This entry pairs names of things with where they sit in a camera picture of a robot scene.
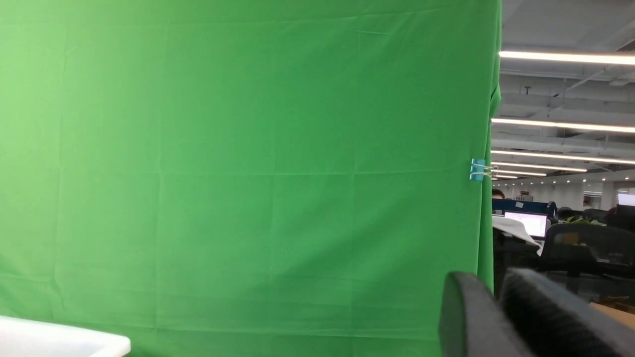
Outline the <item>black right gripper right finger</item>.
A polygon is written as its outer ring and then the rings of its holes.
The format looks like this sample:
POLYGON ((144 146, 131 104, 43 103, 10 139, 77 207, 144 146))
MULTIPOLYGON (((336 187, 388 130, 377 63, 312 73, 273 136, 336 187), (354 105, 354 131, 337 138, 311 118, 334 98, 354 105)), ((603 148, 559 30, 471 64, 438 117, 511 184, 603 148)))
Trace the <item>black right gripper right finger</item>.
POLYGON ((632 357, 634 330, 529 269, 508 269, 499 303, 536 357, 632 357))

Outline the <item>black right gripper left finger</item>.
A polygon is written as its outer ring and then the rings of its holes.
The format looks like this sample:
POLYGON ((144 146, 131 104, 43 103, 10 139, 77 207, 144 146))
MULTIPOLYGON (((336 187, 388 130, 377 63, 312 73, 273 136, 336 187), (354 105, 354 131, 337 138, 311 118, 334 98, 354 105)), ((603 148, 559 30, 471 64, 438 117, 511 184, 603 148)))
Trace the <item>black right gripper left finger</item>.
POLYGON ((439 340, 443 357, 533 357, 489 288, 470 273, 444 279, 439 340))

